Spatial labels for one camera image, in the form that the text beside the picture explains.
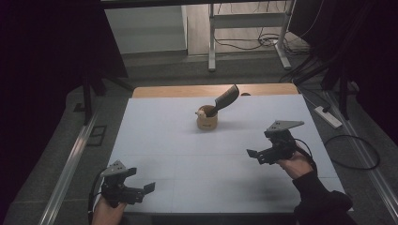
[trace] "white table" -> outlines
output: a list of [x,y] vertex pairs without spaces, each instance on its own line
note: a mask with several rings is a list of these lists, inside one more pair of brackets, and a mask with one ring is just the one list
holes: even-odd
[[146,214],[292,213],[299,193],[278,165],[259,165],[246,149],[271,147],[264,131],[275,120],[311,148],[330,190],[344,192],[302,95],[239,97],[219,111],[215,130],[196,126],[196,110],[214,97],[131,98],[109,164],[120,159],[137,174],[125,185],[155,191],[126,212]]

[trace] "sleeve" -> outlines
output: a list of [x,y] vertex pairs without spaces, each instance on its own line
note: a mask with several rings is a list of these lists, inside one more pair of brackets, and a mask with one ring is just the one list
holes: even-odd
[[352,202],[342,192],[328,191],[315,172],[308,172],[293,180],[300,193],[301,202],[295,208],[300,225],[307,224],[357,224],[346,212]]

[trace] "wall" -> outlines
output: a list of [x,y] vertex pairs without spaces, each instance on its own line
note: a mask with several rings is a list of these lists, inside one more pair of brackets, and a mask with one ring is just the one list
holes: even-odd
[[105,10],[120,53],[187,49],[185,7],[139,7]]

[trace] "human hand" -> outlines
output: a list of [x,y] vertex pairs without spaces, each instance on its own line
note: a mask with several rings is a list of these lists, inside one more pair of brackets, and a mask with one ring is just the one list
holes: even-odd
[[120,203],[116,208],[113,208],[108,201],[102,196],[94,209],[94,216],[92,225],[117,225],[122,219],[126,203]]
[[278,163],[292,179],[297,179],[313,170],[308,159],[298,151],[296,151],[290,159],[280,159],[276,163]]

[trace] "metal rail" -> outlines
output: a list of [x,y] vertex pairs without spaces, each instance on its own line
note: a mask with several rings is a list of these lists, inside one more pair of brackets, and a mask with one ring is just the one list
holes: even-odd
[[65,195],[67,194],[70,181],[76,171],[76,167],[79,164],[80,157],[84,151],[87,140],[90,136],[91,130],[97,120],[98,111],[102,104],[102,98],[99,98],[99,104],[94,111],[93,116],[86,126],[83,126],[79,136],[76,140],[76,143],[73,145],[72,150],[70,151],[68,160],[65,164],[61,175],[59,176],[58,182],[54,188],[53,194],[50,197],[50,200],[47,202],[47,206],[44,209],[43,215],[41,216],[39,225],[49,225],[54,224],[55,218],[58,215],[59,208],[61,207],[62,202],[64,201]]

